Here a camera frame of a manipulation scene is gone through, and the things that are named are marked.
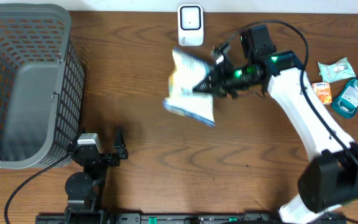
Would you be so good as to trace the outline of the cream snack bag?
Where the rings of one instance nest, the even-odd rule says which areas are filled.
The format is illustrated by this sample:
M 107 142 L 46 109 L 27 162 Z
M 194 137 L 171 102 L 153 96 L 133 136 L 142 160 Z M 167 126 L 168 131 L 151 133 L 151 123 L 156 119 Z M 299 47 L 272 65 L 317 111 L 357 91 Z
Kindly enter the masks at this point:
M 169 95 L 164 98 L 163 107 L 171 113 L 215 126 L 212 95 L 193 90 L 213 70 L 213 66 L 177 47 L 173 48 L 172 56 L 175 67 L 168 78 Z

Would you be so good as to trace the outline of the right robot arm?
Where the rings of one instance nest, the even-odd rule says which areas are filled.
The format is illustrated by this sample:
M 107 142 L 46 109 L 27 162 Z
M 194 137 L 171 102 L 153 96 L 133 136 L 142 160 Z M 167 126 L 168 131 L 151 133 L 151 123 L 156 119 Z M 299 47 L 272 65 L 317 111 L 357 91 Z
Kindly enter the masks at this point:
M 270 39 L 267 21 L 247 24 L 236 35 L 241 38 L 246 65 L 232 64 L 225 41 L 212 51 L 214 68 L 193 91 L 237 98 L 240 91 L 260 85 L 284 110 L 310 163 L 298 180 L 297 195 L 280 207 L 280 221 L 312 223 L 357 200 L 358 143 L 316 96 L 305 72 L 307 60 L 300 60 L 291 50 L 279 52 Z

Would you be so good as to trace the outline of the teal wet wipes packet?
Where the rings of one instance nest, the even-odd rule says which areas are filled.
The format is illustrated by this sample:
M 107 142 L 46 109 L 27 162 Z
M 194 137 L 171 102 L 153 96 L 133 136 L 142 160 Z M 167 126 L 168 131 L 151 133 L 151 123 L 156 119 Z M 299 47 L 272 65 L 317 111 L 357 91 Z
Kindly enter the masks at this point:
M 318 68 L 319 75 L 321 76 L 323 82 L 327 83 L 356 77 L 356 73 L 354 72 L 347 57 L 338 60 L 332 65 L 326 65 L 318 62 Z

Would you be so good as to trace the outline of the grey plastic mesh basket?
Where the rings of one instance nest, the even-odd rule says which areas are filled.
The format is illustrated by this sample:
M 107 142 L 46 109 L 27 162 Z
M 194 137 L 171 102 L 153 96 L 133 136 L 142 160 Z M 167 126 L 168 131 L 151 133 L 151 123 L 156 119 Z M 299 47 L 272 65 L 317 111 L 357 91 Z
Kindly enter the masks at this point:
M 61 167 L 78 133 L 85 70 L 55 4 L 0 4 L 0 169 Z

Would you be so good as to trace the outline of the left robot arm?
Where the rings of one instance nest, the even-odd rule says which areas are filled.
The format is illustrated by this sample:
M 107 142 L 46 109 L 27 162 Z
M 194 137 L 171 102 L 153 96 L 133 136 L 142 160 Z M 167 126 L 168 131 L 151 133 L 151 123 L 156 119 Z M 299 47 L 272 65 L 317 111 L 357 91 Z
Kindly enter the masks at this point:
M 129 157 L 118 127 L 112 145 L 114 151 L 102 153 L 101 141 L 96 133 L 81 132 L 69 143 L 67 153 L 72 161 L 82 166 L 67 178 L 65 192 L 68 205 L 65 209 L 65 223 L 114 223 L 114 216 L 101 206 L 107 171 L 117 167 Z

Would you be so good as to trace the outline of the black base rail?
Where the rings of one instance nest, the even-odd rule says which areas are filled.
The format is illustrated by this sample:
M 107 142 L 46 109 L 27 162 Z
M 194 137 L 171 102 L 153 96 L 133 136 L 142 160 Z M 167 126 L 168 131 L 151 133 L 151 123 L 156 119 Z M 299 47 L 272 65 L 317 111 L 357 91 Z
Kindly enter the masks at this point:
M 35 224 L 106 223 L 106 224 L 219 224 L 219 223 L 281 223 L 278 215 L 247 212 L 242 215 L 141 215 L 122 213 L 115 215 L 38 215 Z

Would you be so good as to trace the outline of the white barcode scanner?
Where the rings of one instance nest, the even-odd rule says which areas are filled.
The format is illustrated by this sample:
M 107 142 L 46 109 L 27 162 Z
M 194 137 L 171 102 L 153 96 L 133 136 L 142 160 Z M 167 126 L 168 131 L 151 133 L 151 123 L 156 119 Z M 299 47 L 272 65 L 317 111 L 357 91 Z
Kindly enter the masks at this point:
M 178 43 L 195 47 L 204 41 L 204 10 L 199 4 L 182 4 L 178 7 Z

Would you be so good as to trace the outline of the teal Listerine mouthwash bottle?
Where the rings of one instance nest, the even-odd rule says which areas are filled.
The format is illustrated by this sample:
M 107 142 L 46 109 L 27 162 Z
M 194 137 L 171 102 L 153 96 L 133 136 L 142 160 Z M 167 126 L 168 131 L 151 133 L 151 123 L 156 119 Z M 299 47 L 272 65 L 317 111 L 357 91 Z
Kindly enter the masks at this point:
M 343 92 L 332 102 L 333 110 L 344 118 L 354 117 L 358 109 L 358 78 L 346 83 Z

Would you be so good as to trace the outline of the small orange box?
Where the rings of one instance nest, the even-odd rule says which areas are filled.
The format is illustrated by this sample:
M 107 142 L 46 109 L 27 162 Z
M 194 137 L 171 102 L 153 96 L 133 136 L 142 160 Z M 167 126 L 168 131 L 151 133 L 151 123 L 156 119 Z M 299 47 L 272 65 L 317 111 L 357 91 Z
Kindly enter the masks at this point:
M 332 103 L 331 87 L 328 82 L 313 83 L 312 88 L 322 104 L 330 105 Z

